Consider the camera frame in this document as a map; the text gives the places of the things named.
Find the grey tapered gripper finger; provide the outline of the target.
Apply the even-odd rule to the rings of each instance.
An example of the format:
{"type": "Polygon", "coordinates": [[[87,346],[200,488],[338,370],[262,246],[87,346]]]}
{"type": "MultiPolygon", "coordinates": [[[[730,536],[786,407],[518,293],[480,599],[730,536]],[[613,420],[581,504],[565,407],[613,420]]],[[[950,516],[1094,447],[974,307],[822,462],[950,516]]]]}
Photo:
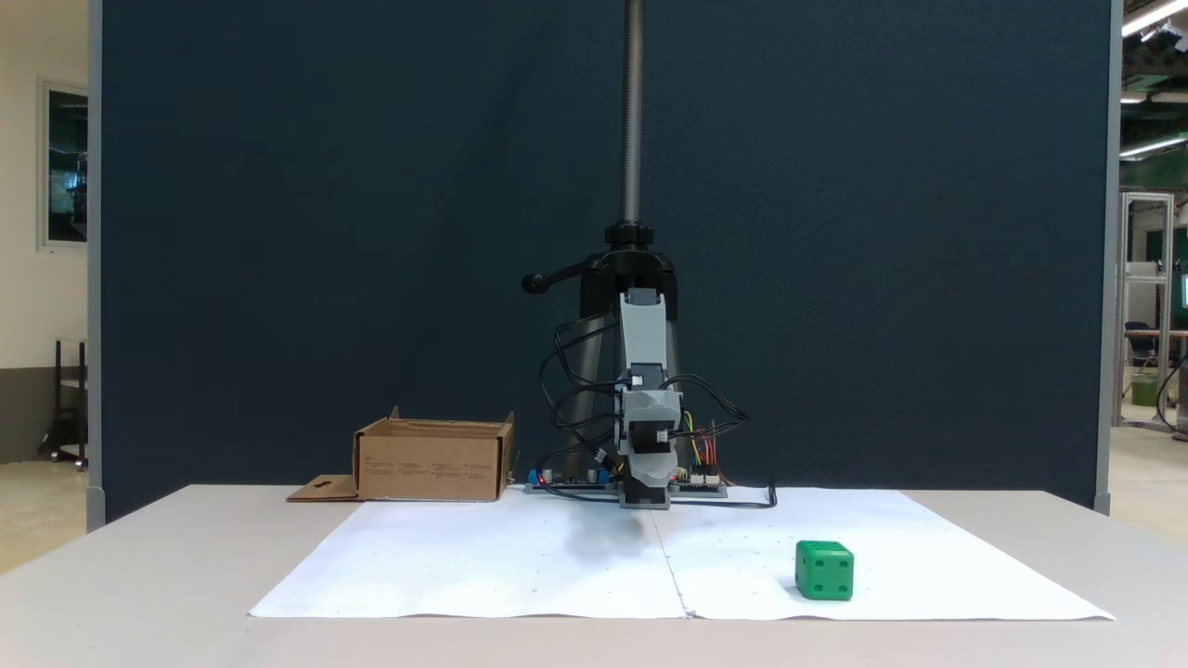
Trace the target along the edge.
{"type": "Polygon", "coordinates": [[[666,510],[671,479],[672,453],[628,454],[620,475],[620,508],[666,510]]]}

